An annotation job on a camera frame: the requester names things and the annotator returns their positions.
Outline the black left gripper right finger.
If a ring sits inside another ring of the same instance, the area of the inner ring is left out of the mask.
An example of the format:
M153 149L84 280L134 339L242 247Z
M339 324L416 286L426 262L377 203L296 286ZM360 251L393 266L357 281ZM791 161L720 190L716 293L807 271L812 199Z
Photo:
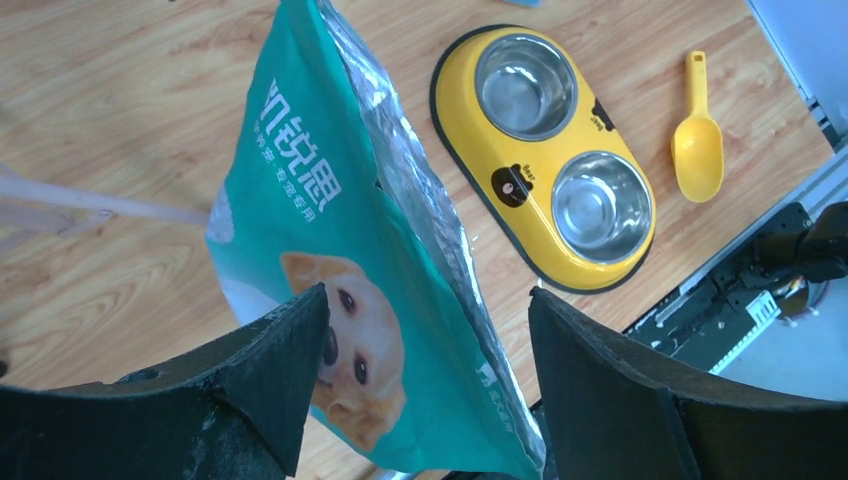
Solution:
M534 288L528 309L562 479L843 479L847 406L686 365Z

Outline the green pet food bag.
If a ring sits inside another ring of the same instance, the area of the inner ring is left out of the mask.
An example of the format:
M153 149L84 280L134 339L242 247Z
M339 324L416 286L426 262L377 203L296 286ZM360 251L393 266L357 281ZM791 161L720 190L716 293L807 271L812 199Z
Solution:
M545 445L464 229L386 70L328 1L282 1L207 244L249 323L315 284L311 413L376 465L538 479Z

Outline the yellow plastic scoop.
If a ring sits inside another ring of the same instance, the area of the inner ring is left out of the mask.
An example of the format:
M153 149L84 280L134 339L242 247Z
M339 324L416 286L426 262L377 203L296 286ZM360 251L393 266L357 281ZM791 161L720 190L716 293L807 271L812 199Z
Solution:
M684 60L686 116L675 128L670 151L678 187L693 203L706 203L724 179L724 147L720 126L709 111L707 55L694 50Z

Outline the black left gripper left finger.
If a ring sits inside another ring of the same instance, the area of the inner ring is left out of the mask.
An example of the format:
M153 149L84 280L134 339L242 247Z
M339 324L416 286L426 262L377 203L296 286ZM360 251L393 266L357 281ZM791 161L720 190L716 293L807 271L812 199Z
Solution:
M329 307L315 285L262 318L113 383L1 389L5 479L296 474Z

